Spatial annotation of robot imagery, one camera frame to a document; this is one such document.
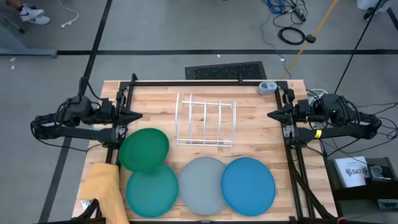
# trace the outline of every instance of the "plate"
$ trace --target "plate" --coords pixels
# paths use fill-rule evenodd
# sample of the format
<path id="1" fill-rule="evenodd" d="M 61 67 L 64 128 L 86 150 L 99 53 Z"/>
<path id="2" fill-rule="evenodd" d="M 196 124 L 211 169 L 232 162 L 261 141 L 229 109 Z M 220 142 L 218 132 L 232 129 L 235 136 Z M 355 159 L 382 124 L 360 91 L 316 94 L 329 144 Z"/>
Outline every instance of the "plate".
<path id="1" fill-rule="evenodd" d="M 146 172 L 135 172 L 126 186 L 130 209 L 144 218 L 156 218 L 168 212 L 178 197 L 178 180 L 174 171 L 162 164 Z"/>
<path id="2" fill-rule="evenodd" d="M 221 176 L 225 165 L 211 157 L 189 162 L 180 175 L 180 197 L 184 204 L 199 215 L 214 215 L 226 203 L 221 193 Z"/>
<path id="3" fill-rule="evenodd" d="M 229 207 L 245 216 L 266 212 L 275 199 L 275 181 L 260 161 L 248 157 L 235 159 L 225 168 L 221 191 Z"/>
<path id="4" fill-rule="evenodd" d="M 163 163 L 169 151 L 167 136 L 158 129 L 144 128 L 124 140 L 120 163 L 131 171 L 147 171 Z"/>

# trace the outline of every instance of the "yellow pole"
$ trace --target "yellow pole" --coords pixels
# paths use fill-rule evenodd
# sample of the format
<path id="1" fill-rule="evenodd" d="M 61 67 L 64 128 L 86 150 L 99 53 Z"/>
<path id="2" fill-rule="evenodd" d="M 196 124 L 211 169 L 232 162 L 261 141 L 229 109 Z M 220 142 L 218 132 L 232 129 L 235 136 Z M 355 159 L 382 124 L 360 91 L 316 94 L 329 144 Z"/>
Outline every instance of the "yellow pole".
<path id="1" fill-rule="evenodd" d="M 325 23 L 326 19 L 329 17 L 329 14 L 332 12 L 333 8 L 335 7 L 335 5 L 337 4 L 338 0 L 333 1 L 333 4 L 329 7 L 328 12 L 325 14 L 325 16 L 323 17 L 321 23 L 319 24 L 318 28 L 313 32 L 313 36 L 316 37 L 320 31 L 320 29 L 322 28 L 323 24 Z M 303 53 L 304 50 L 307 49 L 309 43 L 306 42 L 304 47 L 297 53 L 297 55 L 293 58 L 293 60 L 289 63 L 289 66 L 287 67 L 287 69 L 285 70 L 284 74 L 280 77 L 280 79 L 284 79 L 287 72 L 289 71 L 289 69 L 291 68 L 291 66 L 296 62 L 297 59 L 299 59 L 301 53 Z"/>

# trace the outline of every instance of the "butcher block tabletop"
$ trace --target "butcher block tabletop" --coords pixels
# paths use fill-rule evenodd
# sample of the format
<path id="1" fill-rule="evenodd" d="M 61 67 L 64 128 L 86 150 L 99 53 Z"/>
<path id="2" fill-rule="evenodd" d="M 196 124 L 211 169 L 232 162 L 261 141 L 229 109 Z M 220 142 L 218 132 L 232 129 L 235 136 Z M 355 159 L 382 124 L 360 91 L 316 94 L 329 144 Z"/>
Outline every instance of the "butcher block tabletop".
<path id="1" fill-rule="evenodd" d="M 115 102 L 121 82 L 105 81 L 101 97 L 109 98 Z M 289 88 L 295 92 L 295 101 L 307 98 L 303 80 L 287 80 L 287 83 Z M 256 217 L 242 216 L 228 207 L 216 215 L 201 216 L 191 212 L 180 199 L 177 199 L 173 208 L 165 215 L 153 219 L 142 218 L 134 214 L 126 203 L 126 184 L 132 172 L 122 166 L 119 177 L 120 192 L 130 221 L 284 221 L 289 220 L 290 216 L 297 216 L 281 126 L 278 121 L 267 117 L 267 113 L 277 110 L 276 98 L 275 95 L 259 95 L 257 88 L 257 86 L 246 85 L 135 86 L 130 110 L 142 113 L 143 117 L 129 124 L 127 135 L 142 128 L 157 128 L 164 132 L 170 143 L 165 163 L 174 170 L 177 177 L 181 174 L 185 165 L 198 157 L 214 157 L 226 165 L 240 157 L 251 157 L 261 161 L 269 168 L 275 180 L 276 196 L 271 208 L 266 213 Z M 218 103 L 221 100 L 222 103 L 231 103 L 234 100 L 236 102 L 236 130 L 232 147 L 177 145 L 175 107 L 178 93 L 183 100 L 189 100 L 191 93 L 195 101 L 206 100 L 207 102 Z M 223 108 L 222 138 L 230 138 L 231 119 L 231 110 Z M 208 129 L 206 136 L 209 139 L 216 138 L 218 127 L 218 109 L 216 106 L 214 108 L 208 106 L 206 120 L 206 128 Z M 203 137 L 202 123 L 203 105 L 195 105 L 192 118 L 193 139 Z M 184 135 L 188 136 L 188 105 L 182 106 L 178 111 L 178 132 L 180 138 Z M 98 144 L 98 142 L 90 141 L 89 147 L 95 144 Z M 308 146 L 320 151 L 318 141 L 312 141 Z M 107 150 L 101 146 L 90 149 L 86 156 L 80 186 L 84 183 L 94 163 L 105 162 Z M 306 148 L 303 148 L 302 152 L 310 188 L 323 206 L 332 215 L 337 215 L 322 156 Z M 112 163 L 116 162 L 117 154 L 117 150 L 114 150 Z M 292 155 L 295 159 L 296 153 L 292 152 Z M 300 187 L 298 188 L 303 213 L 308 216 L 305 196 Z M 73 216 L 79 216 L 83 211 L 80 200 L 76 199 Z"/>

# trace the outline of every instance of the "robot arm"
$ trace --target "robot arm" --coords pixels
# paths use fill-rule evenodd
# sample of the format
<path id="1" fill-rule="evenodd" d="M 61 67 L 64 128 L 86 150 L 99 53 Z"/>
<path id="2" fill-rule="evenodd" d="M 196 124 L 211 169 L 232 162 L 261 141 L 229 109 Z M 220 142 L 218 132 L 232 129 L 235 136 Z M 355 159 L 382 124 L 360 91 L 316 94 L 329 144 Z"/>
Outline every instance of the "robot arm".
<path id="1" fill-rule="evenodd" d="M 359 112 L 355 105 L 343 96 L 325 94 L 312 106 L 308 104 L 308 100 L 298 100 L 295 106 L 292 101 L 293 99 L 281 110 L 268 113 L 268 117 L 286 125 L 292 125 L 290 138 L 293 142 L 308 142 L 313 139 L 341 136 L 371 139 L 377 134 L 381 125 L 375 115 Z M 326 127 L 324 129 L 298 128 L 297 122 L 326 123 Z"/>
<path id="2" fill-rule="evenodd" d="M 116 106 L 108 98 L 101 99 L 98 108 L 93 108 L 92 104 L 88 97 L 81 94 L 68 98 L 58 107 L 56 113 L 37 116 L 30 124 L 32 134 L 43 140 L 71 137 L 97 140 L 103 146 L 118 147 L 127 125 L 142 117 L 142 114 L 129 111 L 125 107 L 126 97 L 122 90 L 116 95 Z M 85 124 L 112 124 L 112 128 L 76 128 L 80 121 Z"/>

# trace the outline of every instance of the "concrete floor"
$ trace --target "concrete floor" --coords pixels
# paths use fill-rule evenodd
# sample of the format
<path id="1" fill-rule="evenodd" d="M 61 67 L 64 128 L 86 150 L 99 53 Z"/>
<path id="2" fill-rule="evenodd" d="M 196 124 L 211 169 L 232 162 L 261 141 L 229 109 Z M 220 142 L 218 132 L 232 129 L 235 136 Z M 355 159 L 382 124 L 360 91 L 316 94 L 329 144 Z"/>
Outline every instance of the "concrete floor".
<path id="1" fill-rule="evenodd" d="M 46 26 L 22 24 L 25 34 L 8 27 L 29 47 L 57 50 L 91 50 L 106 0 L 68 0 L 66 6 L 76 9 L 79 19 L 64 29 L 60 24 L 73 19 L 56 1 L 36 0 L 30 3 L 45 9 L 52 18 Z M 332 0 L 306 0 L 309 15 L 301 26 L 305 33 L 317 28 Z M 0 10 L 16 21 L 16 13 L 0 2 Z M 393 6 L 398 13 L 398 4 Z M 356 1 L 340 1 L 310 46 L 315 50 L 353 49 L 366 25 L 364 12 Z M 258 1 L 245 0 L 113 0 L 100 50 L 178 50 L 178 49 L 270 49 L 261 40 L 260 24 L 267 19 L 268 9 Z M 290 21 L 280 18 L 280 23 Z M 266 38 L 277 49 L 299 49 L 277 38 L 271 22 L 266 25 Z M 387 14 L 378 14 L 364 36 L 360 49 L 398 49 L 398 30 Z M 287 62 L 294 55 L 284 55 Z M 88 56 L 0 57 L 2 82 L 0 102 L 2 126 L 0 141 L 4 156 L 0 157 L 0 223 L 38 222 L 59 148 L 37 142 L 29 131 L 29 123 L 39 114 L 55 111 L 69 96 L 76 94 Z M 323 88 L 333 92 L 348 62 L 349 55 L 303 55 L 292 67 L 294 79 L 304 79 L 307 88 Z M 134 72 L 141 80 L 185 79 L 184 68 L 195 65 L 262 61 L 269 79 L 279 78 L 283 64 L 277 55 L 168 55 L 132 56 L 99 55 L 95 60 L 90 83 L 99 93 L 104 80 L 128 80 Z M 355 55 L 339 89 L 357 105 L 388 103 L 398 98 L 396 65 L 398 55 Z M 379 108 L 367 108 L 373 112 Z M 396 109 L 383 116 L 398 122 Z M 350 139 L 336 139 L 342 146 Z M 347 148 L 355 151 L 385 141 L 376 137 L 362 140 Z M 61 144 L 62 139 L 54 141 Z M 73 147 L 84 149 L 87 141 L 72 141 Z M 398 170 L 398 141 L 392 141 L 359 156 L 389 157 Z M 336 153 L 332 158 L 344 157 Z M 80 181 L 84 153 L 70 151 L 62 174 L 50 221 L 68 220 Z M 374 208 L 350 211 L 347 217 L 367 221 L 396 223 L 395 213 L 370 212 Z"/>

